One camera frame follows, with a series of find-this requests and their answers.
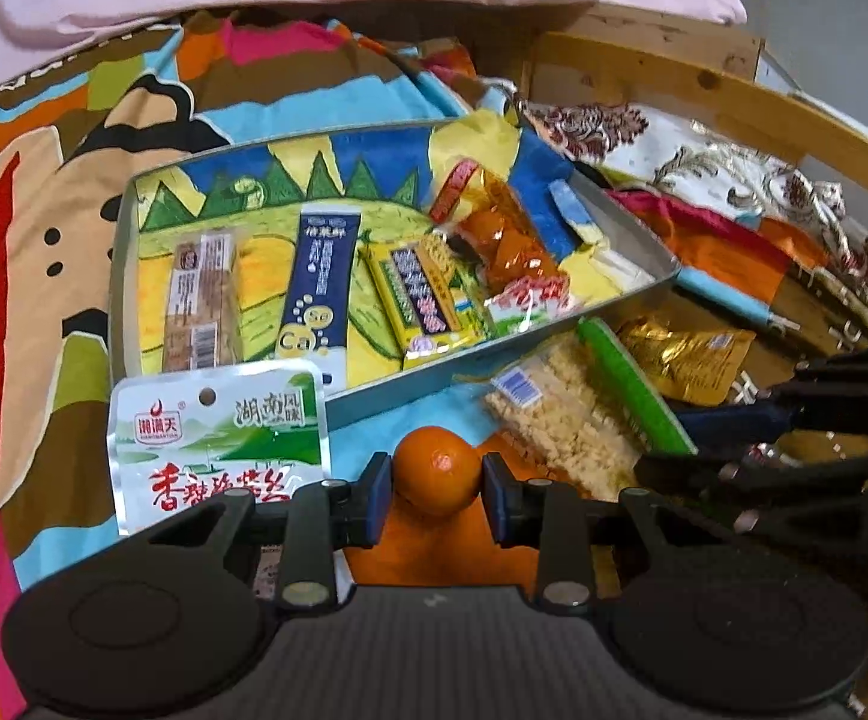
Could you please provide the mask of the floral satin pillow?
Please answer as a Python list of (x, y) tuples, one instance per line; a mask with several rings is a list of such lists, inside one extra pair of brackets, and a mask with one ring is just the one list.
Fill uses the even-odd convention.
[(518, 112), (571, 160), (759, 232), (769, 220), (796, 227), (819, 245), (826, 270), (868, 309), (868, 229), (847, 213), (837, 182), (811, 179), (777, 156), (657, 107), (521, 101)]

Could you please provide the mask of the small orange mandarin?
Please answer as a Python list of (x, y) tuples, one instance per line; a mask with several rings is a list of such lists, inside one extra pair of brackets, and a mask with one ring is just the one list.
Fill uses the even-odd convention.
[(418, 427), (395, 449), (393, 488), (414, 509), (435, 518), (453, 517), (476, 499), (481, 457), (445, 427)]

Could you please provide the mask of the orange pickled snack pouch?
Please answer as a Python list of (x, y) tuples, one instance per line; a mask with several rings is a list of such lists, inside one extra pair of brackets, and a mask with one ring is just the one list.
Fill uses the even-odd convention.
[(471, 271), (474, 304), (492, 338), (562, 319), (577, 304), (518, 193), (473, 158), (448, 164), (429, 216)]

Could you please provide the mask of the gold foil snack packet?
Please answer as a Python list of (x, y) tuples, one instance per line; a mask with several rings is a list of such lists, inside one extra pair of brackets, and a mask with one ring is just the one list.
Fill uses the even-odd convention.
[(669, 330), (650, 319), (619, 330), (619, 340), (663, 397), (696, 406), (726, 400), (755, 339), (749, 330)]

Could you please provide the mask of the colourful monkey blanket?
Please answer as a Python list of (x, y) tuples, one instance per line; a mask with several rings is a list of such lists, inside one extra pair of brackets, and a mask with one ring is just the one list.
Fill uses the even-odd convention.
[[(0, 628), (25, 583), (112, 543), (109, 281), (131, 177), (190, 154), (345, 125), (456, 121), (536, 31), (583, 8), (346, 7), (333, 21), (185, 13), (0, 89)], [(24, 699), (0, 647), (0, 718)]]

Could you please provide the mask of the rice crisp cake packet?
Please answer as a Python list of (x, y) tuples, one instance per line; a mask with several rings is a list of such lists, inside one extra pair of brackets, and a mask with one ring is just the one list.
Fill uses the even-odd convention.
[(484, 406), (522, 454), (584, 496), (614, 502), (634, 486), (644, 444), (617, 398), (594, 380), (593, 356), (572, 333), (495, 374)]

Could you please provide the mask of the brown nut bar packet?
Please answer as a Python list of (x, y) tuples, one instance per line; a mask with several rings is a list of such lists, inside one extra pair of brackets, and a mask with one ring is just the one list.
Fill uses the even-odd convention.
[(162, 371), (201, 371), (244, 359), (239, 286), (232, 229), (208, 229), (175, 247), (164, 310)]

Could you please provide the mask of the green stick snack packet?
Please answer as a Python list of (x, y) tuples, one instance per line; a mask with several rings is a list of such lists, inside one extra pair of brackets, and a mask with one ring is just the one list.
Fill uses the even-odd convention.
[(697, 454), (697, 445), (683, 424), (603, 320), (580, 320), (577, 338), (590, 355), (594, 385), (623, 413), (646, 452)]

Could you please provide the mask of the metal tray with dinosaur drawing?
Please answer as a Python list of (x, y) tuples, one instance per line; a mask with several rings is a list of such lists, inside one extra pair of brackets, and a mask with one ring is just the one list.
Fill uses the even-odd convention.
[(182, 249), (233, 245), (242, 361), (304, 356), (343, 426), (673, 283), (653, 232), (489, 112), (214, 149), (126, 187), (112, 374), (164, 364)]

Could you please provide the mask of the wooden bed rail right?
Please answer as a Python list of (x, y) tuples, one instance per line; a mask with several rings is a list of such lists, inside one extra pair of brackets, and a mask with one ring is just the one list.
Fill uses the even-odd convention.
[(759, 83), (762, 46), (734, 26), (598, 4), (534, 33), (523, 80), (538, 103), (648, 104), (789, 163), (813, 158), (868, 192), (868, 128)]

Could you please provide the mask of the white green tofu snack packet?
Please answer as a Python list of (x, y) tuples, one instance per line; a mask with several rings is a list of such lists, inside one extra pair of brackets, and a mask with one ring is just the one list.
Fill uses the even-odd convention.
[(107, 452), (123, 536), (230, 489), (283, 502), (331, 475), (322, 372), (288, 359), (120, 380)]

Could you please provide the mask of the blue calcium tablet box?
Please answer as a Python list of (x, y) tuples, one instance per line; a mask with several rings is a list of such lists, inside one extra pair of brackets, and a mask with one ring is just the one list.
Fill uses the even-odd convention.
[(327, 394), (347, 387), (347, 319), (361, 212), (306, 203), (297, 227), (274, 358), (303, 359), (322, 372)]

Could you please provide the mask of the yellow purple snack packet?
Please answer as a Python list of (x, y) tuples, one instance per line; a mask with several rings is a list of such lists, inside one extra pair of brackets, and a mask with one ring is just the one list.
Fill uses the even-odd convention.
[(442, 234), (370, 242), (365, 260), (403, 353), (404, 369), (473, 348), (488, 338), (470, 288), (470, 268)]

